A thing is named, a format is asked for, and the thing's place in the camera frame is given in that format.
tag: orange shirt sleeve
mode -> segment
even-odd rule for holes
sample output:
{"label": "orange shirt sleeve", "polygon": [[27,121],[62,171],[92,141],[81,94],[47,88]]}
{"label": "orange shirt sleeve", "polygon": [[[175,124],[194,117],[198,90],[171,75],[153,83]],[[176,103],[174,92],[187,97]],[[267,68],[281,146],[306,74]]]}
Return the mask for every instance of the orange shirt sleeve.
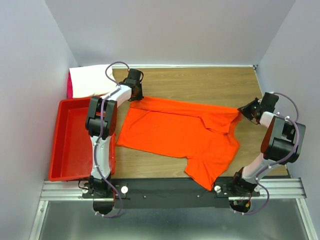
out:
{"label": "orange shirt sleeve", "polygon": [[240,119],[236,108],[145,97],[131,103],[117,145],[188,158],[185,172],[211,190],[239,149]]}

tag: wooden floor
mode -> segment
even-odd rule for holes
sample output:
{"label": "wooden floor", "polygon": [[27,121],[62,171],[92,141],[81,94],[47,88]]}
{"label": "wooden floor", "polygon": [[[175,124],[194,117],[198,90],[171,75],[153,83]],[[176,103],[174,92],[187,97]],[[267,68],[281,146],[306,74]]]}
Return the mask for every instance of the wooden floor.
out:
{"label": "wooden floor", "polygon": [[[143,95],[173,99],[189,103],[242,107],[261,92],[251,67],[221,68],[144,68]],[[114,69],[113,75],[119,82],[128,72]],[[129,102],[118,108],[116,134],[119,136],[129,109]],[[260,153],[260,145],[266,132],[261,125],[254,125],[244,117],[237,125],[235,136],[240,149],[222,176],[233,176],[241,167],[250,164]],[[186,158],[173,158],[116,147],[116,171],[114,178],[170,178],[186,177]],[[274,169],[270,175],[287,175],[284,166]]]}

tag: purple cable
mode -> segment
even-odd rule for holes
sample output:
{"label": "purple cable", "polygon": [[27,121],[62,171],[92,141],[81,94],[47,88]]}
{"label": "purple cable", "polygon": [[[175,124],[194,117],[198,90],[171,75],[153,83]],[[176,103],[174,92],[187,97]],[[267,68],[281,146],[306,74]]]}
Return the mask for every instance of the purple cable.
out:
{"label": "purple cable", "polygon": [[123,62],[123,61],[115,61],[115,62],[111,63],[109,66],[106,67],[106,69],[105,69],[105,71],[104,71],[106,77],[107,77],[109,80],[111,80],[112,82],[114,82],[117,86],[120,86],[120,84],[119,84],[116,80],[113,80],[113,79],[112,79],[111,77],[109,77],[108,74],[107,74],[108,69],[109,69],[112,65],[115,65],[115,64],[124,64],[124,65],[128,68],[128,71],[129,71],[130,67],[128,66],[128,64],[126,64],[126,63]]}
{"label": "purple cable", "polygon": [[[286,118],[286,119],[288,121],[290,121],[292,123],[292,125],[294,126],[294,129],[295,129],[295,132],[296,132],[295,144],[293,145],[292,150],[284,158],[282,158],[282,159],[280,159],[278,161],[275,161],[274,163],[271,163],[270,166],[274,166],[274,165],[283,163],[284,161],[288,160],[297,150],[297,147],[298,147],[298,144],[299,144],[299,139],[300,139],[300,133],[299,133],[298,125],[296,124],[295,121],[291,120],[290,118]],[[269,168],[269,166],[265,166],[264,168],[262,168],[260,171],[257,172],[255,177],[258,178],[259,175],[262,174],[268,168]],[[259,211],[261,211],[262,209],[264,209],[267,206],[267,204],[268,204],[268,202],[270,200],[270,193],[269,193],[268,189],[265,186],[263,186],[260,182],[258,182],[258,180],[256,180],[256,184],[258,184],[260,187],[262,187],[266,191],[266,196],[267,196],[266,197],[266,201],[257,210],[254,210],[254,211],[251,211],[251,212],[239,212],[238,211],[238,213],[240,213],[241,215],[252,215],[252,214],[258,213]]]}
{"label": "purple cable", "polygon": [[117,88],[112,92],[110,93],[109,95],[105,96],[105,98],[102,100],[102,103],[101,103],[101,111],[100,111],[100,134],[98,136],[98,138],[96,139],[95,143],[96,145],[94,146],[94,149],[93,149],[93,160],[94,160],[94,164],[97,166],[96,167],[96,170],[98,171],[98,173],[100,174],[100,176],[102,177],[102,179],[115,191],[115,193],[118,195],[119,197],[119,200],[120,200],[120,208],[119,208],[119,211],[113,215],[104,215],[104,214],[101,214],[100,212],[96,212],[96,214],[100,215],[100,216],[103,216],[104,218],[113,218],[113,217],[117,217],[119,216],[121,210],[123,209],[123,206],[124,206],[124,203],[123,203],[123,200],[121,198],[121,195],[120,193],[118,192],[118,190],[111,184],[111,182],[109,182],[105,176],[102,174],[101,170],[100,170],[100,167],[98,165],[98,161],[97,161],[97,147],[98,147],[98,144],[99,144],[99,141],[102,137],[102,134],[104,132],[104,106],[105,106],[105,102],[108,98],[110,98],[112,95],[114,95],[115,93],[117,93],[118,91],[120,91],[121,89],[121,85],[111,79],[108,75],[107,75],[107,70],[108,68],[110,68],[112,65],[114,64],[124,64],[127,66],[128,70],[129,70],[129,66],[122,62],[122,61],[115,61],[113,63],[111,63],[106,69],[105,69],[105,75],[107,76],[108,79],[110,79],[112,82],[116,83],[117,84]]}
{"label": "purple cable", "polygon": [[280,92],[274,92],[273,94],[283,96],[283,97],[285,97],[286,99],[288,99],[288,100],[293,104],[293,106],[294,106],[294,108],[295,108],[295,111],[296,111],[296,119],[295,119],[295,122],[298,122],[298,120],[299,120],[299,111],[298,111],[298,107],[297,107],[295,101],[293,101],[292,98],[290,98],[289,96],[287,96],[287,95],[285,95],[285,94],[283,94],[283,93],[280,93]]}

